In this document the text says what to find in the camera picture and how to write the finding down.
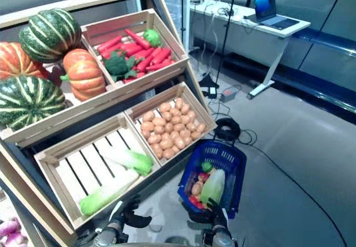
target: cable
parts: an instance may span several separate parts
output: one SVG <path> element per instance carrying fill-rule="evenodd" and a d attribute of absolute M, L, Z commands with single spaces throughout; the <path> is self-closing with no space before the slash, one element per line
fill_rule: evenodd
<path fill-rule="evenodd" d="M 343 242 L 343 245 L 345 247 L 347 247 L 347 243 L 346 240 L 344 238 L 344 236 L 342 235 L 341 231 L 339 230 L 338 226 L 336 225 L 336 223 L 334 222 L 334 220 L 332 219 L 332 217 L 328 214 L 328 212 L 325 211 L 325 209 L 302 187 L 300 186 L 300 184 L 295 181 L 286 171 L 284 171 L 271 157 L 269 157 L 263 150 L 261 150 L 260 148 L 254 146 L 254 145 L 249 145 L 250 147 L 258 150 L 259 152 L 261 152 L 275 167 L 277 167 L 277 169 L 279 169 L 287 178 L 289 178 L 296 186 L 298 186 L 298 188 L 300 188 L 302 190 L 302 192 L 304 192 L 306 194 L 306 196 L 309 197 L 309 199 L 311 199 L 317 206 L 318 208 L 327 216 L 327 218 L 330 220 L 330 222 L 333 224 L 335 230 L 337 231 L 337 233 L 339 234 L 339 237 L 341 239 L 341 241 Z"/>

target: potato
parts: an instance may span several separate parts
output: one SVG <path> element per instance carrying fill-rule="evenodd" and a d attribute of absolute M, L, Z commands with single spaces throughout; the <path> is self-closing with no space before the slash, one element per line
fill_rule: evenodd
<path fill-rule="evenodd" d="M 165 132 L 165 128 L 163 126 L 155 126 L 154 133 L 156 135 L 162 135 Z"/>
<path fill-rule="evenodd" d="M 172 124 L 172 123 L 167 123 L 167 124 L 165 125 L 165 131 L 166 131 L 167 133 L 171 133 L 171 132 L 173 131 L 173 124 Z"/>
<path fill-rule="evenodd" d="M 171 159 L 174 156 L 174 151 L 172 149 L 166 149 L 163 151 L 163 158 L 167 160 Z"/>
<path fill-rule="evenodd" d="M 186 127 L 190 130 L 190 132 L 196 131 L 196 126 L 193 123 L 187 123 Z"/>
<path fill-rule="evenodd" d="M 161 159 L 163 155 L 163 150 L 161 146 L 158 143 L 152 144 L 151 145 L 152 150 L 154 151 L 155 155 Z"/>
<path fill-rule="evenodd" d="M 176 137 L 174 139 L 174 145 L 177 146 L 179 150 L 182 150 L 185 147 L 184 140 L 181 137 Z"/>
<path fill-rule="evenodd" d="M 143 122 L 151 122 L 155 118 L 155 114 L 152 111 L 148 111 L 144 114 L 142 120 Z"/>
<path fill-rule="evenodd" d="M 196 119 L 196 113 L 195 113 L 195 111 L 193 111 L 193 110 L 188 111 L 187 116 L 189 116 L 190 122 L 191 122 L 191 123 L 194 123 L 194 121 L 195 121 L 195 119 Z"/>
<path fill-rule="evenodd" d="M 191 134 L 190 136 L 191 136 L 191 138 L 192 138 L 193 140 L 196 140 L 196 139 L 198 139 L 199 137 L 201 137 L 201 133 L 198 132 L 198 131 L 194 131 L 194 132 L 192 132 L 192 134 Z"/>
<path fill-rule="evenodd" d="M 166 139 L 166 140 L 162 140 L 160 142 L 160 146 L 163 150 L 167 150 L 173 147 L 173 141 L 172 139 Z"/>
<path fill-rule="evenodd" d="M 172 119 L 172 114 L 171 114 L 170 112 L 164 112 L 164 113 L 162 113 L 162 117 L 163 117 L 167 122 L 169 122 L 169 121 L 171 121 L 171 119 Z"/>
<path fill-rule="evenodd" d="M 142 130 L 142 135 L 144 136 L 145 139 L 148 139 L 151 136 L 151 132 L 148 130 Z"/>
<path fill-rule="evenodd" d="M 193 185 L 193 187 L 191 188 L 191 194 L 192 194 L 193 196 L 197 196 L 197 195 L 199 195 L 200 193 L 201 193 L 201 186 L 200 186 L 199 184 L 195 183 L 195 184 Z"/>
<path fill-rule="evenodd" d="M 161 141 L 161 135 L 152 135 L 147 139 L 149 144 L 159 143 Z"/>
<path fill-rule="evenodd" d="M 147 130 L 147 131 L 153 131 L 155 128 L 155 125 L 152 122 L 143 122 L 141 124 L 141 130 Z"/>
<path fill-rule="evenodd" d="M 188 146 L 192 142 L 191 137 L 184 137 L 183 140 L 184 140 L 185 146 Z"/>
<path fill-rule="evenodd" d="M 173 125 L 180 124 L 180 123 L 182 123 L 182 118 L 180 118 L 179 116 L 173 116 L 171 122 Z"/>
<path fill-rule="evenodd" d="M 184 128 L 185 126 L 182 123 L 177 123 L 176 125 L 173 126 L 173 129 L 178 132 L 183 130 Z"/>
<path fill-rule="evenodd" d="M 182 123 L 184 125 L 190 123 L 190 117 L 188 115 L 182 115 L 180 118 L 182 118 Z"/>
<path fill-rule="evenodd" d="M 197 125 L 196 130 L 197 132 L 203 133 L 206 128 L 206 125 L 204 123 L 200 123 Z"/>
<path fill-rule="evenodd" d="M 168 112 L 171 109 L 171 105 L 168 102 L 164 102 L 160 105 L 160 112 Z"/>
<path fill-rule="evenodd" d="M 179 132 L 177 132 L 177 131 L 172 131 L 172 132 L 171 132 L 171 138 L 174 140 L 176 137 L 179 137 Z"/>
<path fill-rule="evenodd" d="M 166 140 L 166 139 L 171 139 L 171 136 L 167 132 L 164 132 L 162 134 L 162 140 Z"/>
<path fill-rule="evenodd" d="M 179 132 L 179 135 L 181 137 L 190 137 L 190 134 L 191 134 L 190 130 L 187 130 L 187 129 L 181 130 Z"/>
<path fill-rule="evenodd" d="M 180 112 L 182 115 L 186 115 L 189 112 L 190 105 L 189 104 L 183 104 L 182 109 L 180 109 Z"/>
<path fill-rule="evenodd" d="M 152 123 L 154 123 L 155 126 L 164 126 L 167 122 L 162 117 L 155 117 Z"/>
<path fill-rule="evenodd" d="M 172 114 L 172 116 L 182 116 L 182 113 L 177 108 L 172 108 L 170 110 L 170 113 Z"/>
<path fill-rule="evenodd" d="M 182 109 L 183 103 L 184 103 L 184 101 L 182 98 L 177 98 L 174 107 L 176 107 L 178 110 L 180 110 L 180 109 Z"/>
<path fill-rule="evenodd" d="M 179 148 L 176 145 L 173 145 L 172 151 L 174 151 L 174 154 L 177 154 L 179 152 Z"/>

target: pumpkin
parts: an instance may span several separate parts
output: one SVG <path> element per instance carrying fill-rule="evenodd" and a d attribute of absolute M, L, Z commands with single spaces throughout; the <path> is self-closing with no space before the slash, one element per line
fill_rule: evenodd
<path fill-rule="evenodd" d="M 33 62 L 17 42 L 0 42 L 0 79 L 19 75 L 48 78 L 50 73 Z"/>
<path fill-rule="evenodd" d="M 34 61 L 60 60 L 68 50 L 79 45 L 81 30 L 72 15 L 63 9 L 40 11 L 19 33 L 23 50 Z"/>
<path fill-rule="evenodd" d="M 69 51 L 63 59 L 67 75 L 62 80 L 69 80 L 72 92 L 80 101 L 86 101 L 104 93 L 105 79 L 89 51 L 77 48 Z"/>
<path fill-rule="evenodd" d="M 19 76 L 0 81 L 0 122 L 13 130 L 64 108 L 62 90 L 47 79 Z"/>

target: white desk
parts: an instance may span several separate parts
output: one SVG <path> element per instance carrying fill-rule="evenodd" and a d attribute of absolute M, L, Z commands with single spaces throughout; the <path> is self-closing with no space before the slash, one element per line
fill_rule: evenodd
<path fill-rule="evenodd" d="M 219 8 L 228 8 L 230 10 L 230 6 L 228 3 L 214 1 L 214 0 L 204 0 L 204 2 L 202 4 L 198 4 L 198 5 L 191 4 L 191 6 L 190 6 L 190 9 L 192 11 L 195 11 L 196 13 L 204 14 L 204 12 L 205 12 L 206 16 L 212 16 L 214 14 L 215 18 L 218 18 L 223 21 L 227 21 L 229 19 L 229 16 L 219 15 L 217 13 Z M 293 26 L 290 26 L 286 29 L 278 30 L 275 28 L 258 25 L 257 23 L 254 23 L 251 20 L 244 19 L 244 16 L 254 15 L 255 9 L 238 6 L 238 5 L 233 5 L 233 10 L 234 10 L 234 16 L 231 16 L 231 24 L 238 24 L 240 26 L 243 26 L 244 29 L 247 28 L 247 29 L 253 29 L 253 30 L 260 31 L 260 32 L 264 32 L 264 33 L 276 36 L 282 40 L 276 57 L 269 64 L 269 69 L 268 69 L 267 75 L 266 75 L 263 83 L 261 83 L 258 87 L 256 87 L 254 90 L 252 90 L 248 94 L 248 98 L 253 98 L 254 96 L 261 93 L 262 91 L 264 91 L 266 88 L 268 88 L 269 86 L 271 86 L 274 83 L 274 81 L 272 81 L 271 78 L 272 78 L 272 76 L 277 68 L 277 65 L 279 64 L 279 61 L 282 58 L 282 55 L 288 45 L 290 36 L 293 33 L 310 26 L 310 22 L 290 18 L 290 19 L 299 21 L 299 23 L 297 23 Z"/>

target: black cable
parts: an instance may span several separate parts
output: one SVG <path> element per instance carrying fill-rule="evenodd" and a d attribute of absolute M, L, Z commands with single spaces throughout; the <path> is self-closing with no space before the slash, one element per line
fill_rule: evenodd
<path fill-rule="evenodd" d="M 231 7 L 230 7 L 229 19 L 228 19 L 228 23 L 226 24 L 226 31 L 225 31 L 224 43 L 222 44 L 220 63 L 219 63 L 219 68 L 217 69 L 217 75 L 216 75 L 216 81 L 215 81 L 216 84 L 217 84 L 217 80 L 219 79 L 219 74 L 220 74 L 220 71 L 221 71 L 221 66 L 223 65 L 223 61 L 224 61 L 225 46 L 226 46 L 226 40 L 227 40 L 227 38 L 228 38 L 229 26 L 230 26 L 230 21 L 231 21 L 231 13 L 233 12 L 234 1 L 235 1 L 235 0 L 231 0 Z"/>
<path fill-rule="evenodd" d="M 327 216 L 327 218 L 330 220 L 330 222 L 333 224 L 335 230 L 337 231 L 337 233 L 339 234 L 339 237 L 341 239 L 341 241 L 343 242 L 343 245 L 345 247 L 347 247 L 347 243 L 346 240 L 344 239 L 344 236 L 342 235 L 341 231 L 339 230 L 338 226 L 336 225 L 336 223 L 334 222 L 334 220 L 332 219 L 332 217 L 328 214 L 328 212 L 325 211 L 325 209 L 297 182 L 295 181 L 286 171 L 284 171 L 271 157 L 269 157 L 263 150 L 261 150 L 260 148 L 254 146 L 254 145 L 249 145 L 252 148 L 255 148 L 256 150 L 258 150 L 259 152 L 261 152 L 275 167 L 277 167 L 277 169 L 279 169 L 287 178 L 289 178 L 296 186 L 298 186 L 298 188 L 300 188 L 302 190 L 302 192 L 304 192 L 306 194 L 306 196 L 309 197 L 309 199 L 311 199 L 317 206 L 318 208 Z"/>

